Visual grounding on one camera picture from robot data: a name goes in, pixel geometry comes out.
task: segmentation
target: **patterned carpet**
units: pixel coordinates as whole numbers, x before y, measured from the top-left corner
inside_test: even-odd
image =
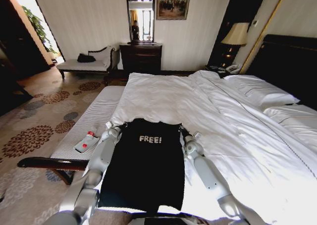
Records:
[[[55,147],[104,88],[101,74],[50,70],[19,82],[33,99],[0,117],[0,220],[2,225],[41,225],[58,210],[68,186],[46,169],[22,169],[26,157],[49,157]],[[125,85],[112,81],[112,85]],[[81,177],[77,172],[74,180]],[[97,211],[90,225],[125,225],[130,215]],[[195,217],[196,224],[224,225]]]

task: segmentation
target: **framed mirror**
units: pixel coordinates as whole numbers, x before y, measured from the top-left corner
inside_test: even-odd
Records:
[[[127,0],[127,10],[131,43],[153,43],[155,0]]]

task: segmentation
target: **black bag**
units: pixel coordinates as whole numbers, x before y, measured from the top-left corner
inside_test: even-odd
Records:
[[[185,171],[178,128],[141,118],[129,122],[106,171],[99,207],[156,213],[168,205],[181,210]]]
[[[96,59],[93,56],[85,55],[85,54],[79,54],[77,58],[78,62],[93,62],[96,61]]]

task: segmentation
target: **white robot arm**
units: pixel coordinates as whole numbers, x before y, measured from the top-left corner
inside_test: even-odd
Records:
[[[87,165],[87,173],[72,183],[62,201],[59,212],[51,216],[44,225],[81,225],[95,212],[99,202],[99,191],[95,187],[101,182],[113,155],[114,147],[126,123],[106,130],[96,146]]]
[[[185,153],[193,160],[194,167],[205,187],[213,192],[219,206],[229,217],[240,218],[231,224],[265,225],[254,210],[240,203],[232,195],[227,181],[214,163],[203,156],[204,150],[196,139],[183,126],[180,126],[179,131],[184,137]]]

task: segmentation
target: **dark wooden headboard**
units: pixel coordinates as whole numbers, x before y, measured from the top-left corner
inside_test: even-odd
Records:
[[[317,38],[266,35],[246,74],[255,75],[317,110]]]

